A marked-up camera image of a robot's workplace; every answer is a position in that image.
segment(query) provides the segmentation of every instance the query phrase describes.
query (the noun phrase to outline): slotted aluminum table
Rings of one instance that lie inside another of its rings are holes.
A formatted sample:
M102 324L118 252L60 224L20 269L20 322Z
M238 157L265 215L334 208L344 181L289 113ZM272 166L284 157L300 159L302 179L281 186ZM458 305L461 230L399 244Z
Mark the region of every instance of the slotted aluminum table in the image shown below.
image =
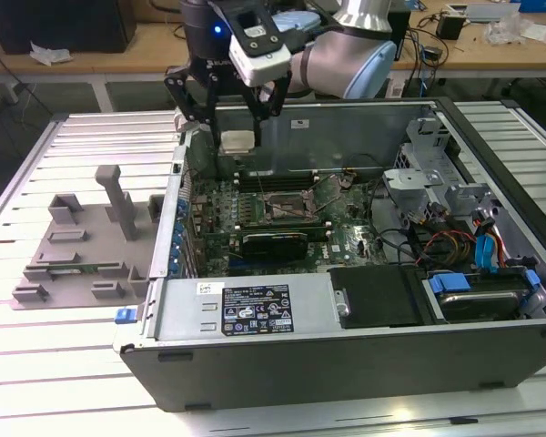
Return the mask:
M460 108L546 212L546 133L499 103ZM177 143L172 117L115 113L54 121L0 198L0 436L546 433L546 368L517 389L168 414L113 351L115 308L10 310L7 301L46 231L55 193L106 203L93 180L100 164L121 165L122 186L134 201L163 192ZM462 422L450 420L458 416L477 423L451 424Z

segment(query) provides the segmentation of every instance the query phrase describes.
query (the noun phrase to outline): wooden desk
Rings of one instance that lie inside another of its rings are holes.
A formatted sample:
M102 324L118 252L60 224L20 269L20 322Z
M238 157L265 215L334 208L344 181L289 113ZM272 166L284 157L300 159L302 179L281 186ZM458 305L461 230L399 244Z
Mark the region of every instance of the wooden desk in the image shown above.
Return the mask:
M136 35L126 52L73 53L64 64L43 66L29 55L6 55L5 64L26 83L88 83L92 86L102 112L114 110L106 84L110 82L159 82L168 66L186 63L186 41L172 35L174 25L138 24ZM15 85L0 65L0 84Z
M445 0L425 1L426 12L411 16L416 25L426 15L438 12ZM546 14L526 14L525 17L546 25ZM434 32L435 23L425 27ZM55 66L42 66L27 55L2 55L8 67L26 83L88 83L95 92L102 112L113 111L112 100L106 84L110 82L161 81L168 66L182 65L187 61L186 42L174 38L174 25L139 24L136 36L125 53L72 54L74 60ZM483 39L484 25L468 25L458 41L449 41L449 59L437 73L438 77L499 78L546 77L546 45L526 40L524 45L491 46ZM421 35L421 42L439 45L429 36ZM399 97L414 65L414 50L407 41L402 58L396 62L389 75L389 97ZM12 84L0 65L0 84Z

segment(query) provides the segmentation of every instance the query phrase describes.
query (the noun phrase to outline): white sticker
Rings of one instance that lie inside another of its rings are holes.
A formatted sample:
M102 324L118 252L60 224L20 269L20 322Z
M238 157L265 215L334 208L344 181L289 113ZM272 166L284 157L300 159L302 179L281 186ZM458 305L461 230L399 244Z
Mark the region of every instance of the white sticker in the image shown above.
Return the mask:
M292 129L308 129L309 120L291 120Z
M222 294L224 287L224 282L199 282L197 284L197 294Z

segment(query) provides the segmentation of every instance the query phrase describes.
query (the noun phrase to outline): black box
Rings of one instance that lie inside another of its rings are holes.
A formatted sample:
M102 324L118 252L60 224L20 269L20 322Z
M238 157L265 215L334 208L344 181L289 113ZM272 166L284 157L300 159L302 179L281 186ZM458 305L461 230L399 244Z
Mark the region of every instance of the black box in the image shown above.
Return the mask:
M360 266L328 270L334 290L344 290L349 314L345 330L432 325L423 291L424 270L408 266Z
M465 16L441 14L436 34L440 39L457 40L465 24Z
M390 40L397 45L397 54L395 60L400 59L402 46L404 46L404 36L407 34L410 20L410 9L404 3L404 0L392 0L389 10L389 23L392 27L392 36Z
M29 53L30 42L71 52L124 52L136 32L130 0L0 0L0 45Z

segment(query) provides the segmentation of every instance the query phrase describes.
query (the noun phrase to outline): electronic component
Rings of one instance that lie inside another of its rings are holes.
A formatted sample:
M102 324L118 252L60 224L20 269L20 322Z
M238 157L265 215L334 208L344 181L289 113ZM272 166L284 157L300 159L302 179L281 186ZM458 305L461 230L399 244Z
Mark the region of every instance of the electronic component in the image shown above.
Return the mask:
M346 295L349 313L340 318L346 330L433 323L420 284L421 269L363 266L331 269L329 275L334 290Z
M316 181L313 173L307 175L293 176L267 176L259 177L245 172L238 175L238 190L241 193L270 193L270 192L291 192L310 189Z
M249 234L240 246L243 260L288 261L308 254L308 236L299 232Z
M466 19L462 15L441 14L435 33L440 39L458 40Z
M262 25L244 30L249 39L267 34ZM271 38L276 38L275 40L278 41L277 36L271 36ZM256 41L249 44L257 47ZM291 54L285 45L279 50L262 56L248 56L235 36L230 38L228 54L246 86L262 86L284 76L289 70L289 61L291 60Z
M358 256L363 258L364 257L364 241L360 240L358 242L357 249L358 249Z
M514 319L540 280L533 270L512 268L501 274L438 274L429 284L445 320L466 322Z
M356 175L353 173L346 173L341 178L339 178L339 185L342 189L350 189L354 183Z
M350 214L350 216L353 218L353 219L357 219L358 218L358 214L360 212L360 208L356 205L348 205L348 213Z
M439 62L440 57L443 55L443 51L438 47L425 46L422 49L422 53L425 59L428 61Z
M309 223L317 221L314 215L315 205L307 191L298 194L271 193L264 197L265 220L279 223L296 220Z
M174 234L172 235L172 245L170 248L170 258L168 262L168 271L172 278L195 278L198 276L197 252L194 249L195 225L190 220L180 220L174 225Z

